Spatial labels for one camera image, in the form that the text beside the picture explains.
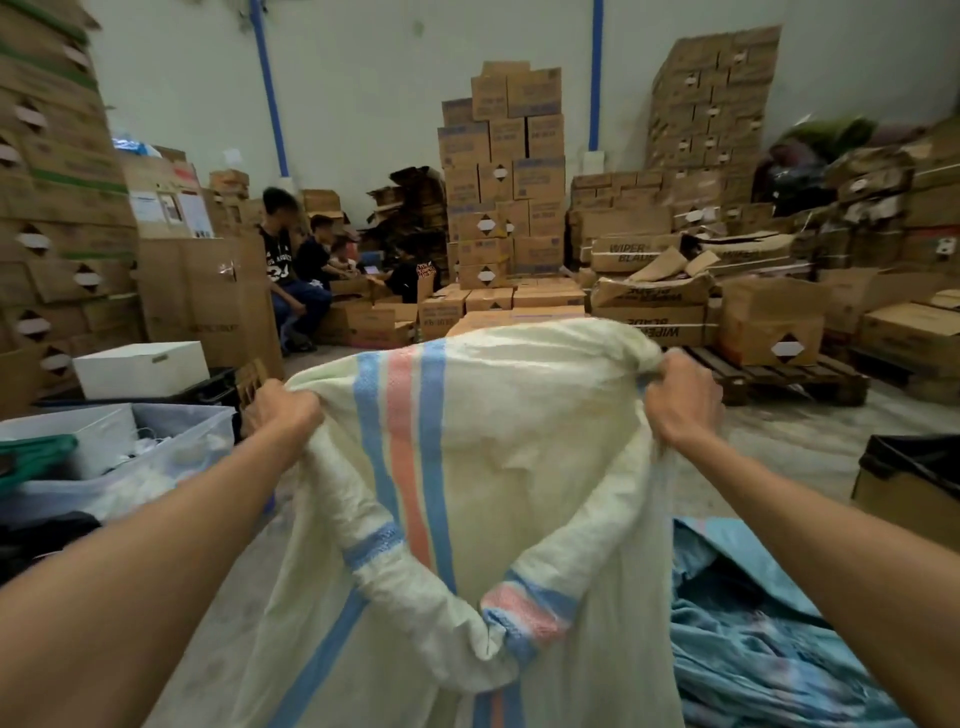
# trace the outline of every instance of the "blue stripe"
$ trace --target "blue stripe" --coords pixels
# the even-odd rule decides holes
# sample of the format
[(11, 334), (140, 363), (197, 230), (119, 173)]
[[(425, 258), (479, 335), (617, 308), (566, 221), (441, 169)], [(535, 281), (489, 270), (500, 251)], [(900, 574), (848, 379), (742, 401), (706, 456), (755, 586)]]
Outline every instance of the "blue stripe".
[(353, 398), (360, 418), (360, 443), (373, 468), (376, 499), (400, 523), (396, 502), (396, 486), (383, 459), (383, 431), (380, 429), (380, 354), (357, 354), (357, 376), (353, 381)]
[(532, 581), (524, 579), (513, 569), (507, 571), (504, 581), (515, 581), (522, 585), (527, 590), (527, 594), (537, 602), (541, 609), (547, 610), (563, 621), (572, 622), (577, 616), (577, 600), (572, 596), (534, 584)]
[(473, 697), (473, 728), (490, 728), (493, 719), (492, 692)]
[(391, 551), (403, 543), (403, 533), (390, 521), (377, 528), (359, 544), (344, 550), (344, 561), (351, 571), (366, 566), (381, 553)]
[(444, 496), (444, 455), (441, 437), (444, 430), (445, 339), (423, 345), (420, 359), (420, 470), (423, 473), (423, 506), (433, 541), (437, 575), (446, 587), (457, 593), (453, 575), (453, 548), (446, 519)]
[(333, 669), (340, 651), (347, 643), (350, 632), (360, 619), (360, 615), (363, 614), (368, 603), (367, 599), (361, 596), (356, 589), (350, 590), (340, 616), (333, 622), (333, 626), (326, 633), (326, 637), (320, 642), (313, 656), (300, 671), (297, 679), (294, 680), (294, 684), (283, 696), (274, 717), (267, 724), (267, 728), (294, 728), (300, 722), (303, 714), (306, 713), (306, 709), (310, 706), (314, 693)]
[(523, 695), (520, 681), (511, 683), (503, 689), (503, 728), (526, 728), (523, 718)]

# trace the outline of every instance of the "wooden pallet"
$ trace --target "wooden pallet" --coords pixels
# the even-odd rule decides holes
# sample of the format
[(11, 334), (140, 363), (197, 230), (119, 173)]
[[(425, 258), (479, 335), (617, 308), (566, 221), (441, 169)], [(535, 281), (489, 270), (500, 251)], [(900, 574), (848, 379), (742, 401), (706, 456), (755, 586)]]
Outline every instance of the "wooden pallet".
[(763, 390), (802, 389), (817, 401), (859, 407), (867, 399), (870, 378), (842, 362), (820, 355), (817, 363), (805, 367), (738, 367), (719, 352), (702, 347), (684, 347), (686, 352), (713, 371), (723, 387), (723, 402), (737, 407)]

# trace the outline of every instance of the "white wall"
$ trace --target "white wall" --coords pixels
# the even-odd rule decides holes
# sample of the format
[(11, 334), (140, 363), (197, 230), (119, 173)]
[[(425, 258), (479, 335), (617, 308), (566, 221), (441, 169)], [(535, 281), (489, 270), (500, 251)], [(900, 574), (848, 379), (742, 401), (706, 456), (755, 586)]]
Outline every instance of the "white wall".
[[(225, 0), (86, 0), (113, 117), (183, 149), (202, 175), (239, 149), (255, 187), (277, 175), (252, 33)], [(564, 70), (571, 172), (587, 148), (591, 0), (270, 0), (267, 42), (291, 173), (340, 191), (350, 216), (403, 166), (437, 166), (440, 102), (485, 59)], [(960, 87), (955, 0), (607, 0), (600, 146), (640, 165), (649, 89), (675, 38), (783, 23), (766, 135), (807, 113), (946, 115)]]

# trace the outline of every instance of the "black t-shirt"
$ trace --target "black t-shirt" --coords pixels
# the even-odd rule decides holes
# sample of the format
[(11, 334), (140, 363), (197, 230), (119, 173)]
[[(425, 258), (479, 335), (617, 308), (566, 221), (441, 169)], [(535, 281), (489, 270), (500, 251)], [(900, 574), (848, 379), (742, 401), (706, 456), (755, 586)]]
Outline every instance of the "black t-shirt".
[(330, 287), (330, 274), (324, 266), (330, 262), (330, 253), (318, 243), (315, 238), (308, 237), (297, 248), (297, 257), (294, 258), (294, 272), (297, 278), (310, 282), (318, 280), (324, 288)]
[(293, 262), (293, 246), (290, 244), (290, 232), (282, 230), (278, 235), (270, 235), (258, 226), (263, 236), (263, 247), (267, 253), (267, 275), (274, 283), (286, 283), (293, 279), (290, 264)]

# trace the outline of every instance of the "seated person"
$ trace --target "seated person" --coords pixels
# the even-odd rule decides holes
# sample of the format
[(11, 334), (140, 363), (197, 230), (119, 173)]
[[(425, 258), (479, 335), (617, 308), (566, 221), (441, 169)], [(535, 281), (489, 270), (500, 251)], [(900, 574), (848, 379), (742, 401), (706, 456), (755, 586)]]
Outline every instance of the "seated person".
[(300, 206), (289, 192), (267, 187), (263, 191), (263, 208), (263, 224), (258, 229), (267, 256), (267, 277), (277, 330), (282, 334), (290, 317), (296, 316), (296, 322), (287, 331), (284, 349), (288, 353), (314, 352), (317, 347), (310, 336), (330, 308), (331, 296), (319, 286), (298, 280), (291, 270), (294, 251), (290, 230), (297, 227)]
[(385, 278), (387, 287), (395, 296), (403, 298), (404, 303), (419, 303), (417, 300), (418, 281), (433, 276), (434, 291), (441, 289), (440, 271), (430, 258), (429, 249), (435, 233), (415, 232), (397, 244), (399, 265)]
[[(330, 289), (331, 280), (352, 278), (349, 267), (340, 260), (341, 255), (346, 256), (333, 255), (339, 242), (333, 234), (333, 220), (325, 215), (314, 215), (310, 218), (310, 231), (313, 234), (297, 248), (297, 257), (294, 259), (297, 278), (326, 290)], [(345, 253), (347, 239), (342, 240)]]

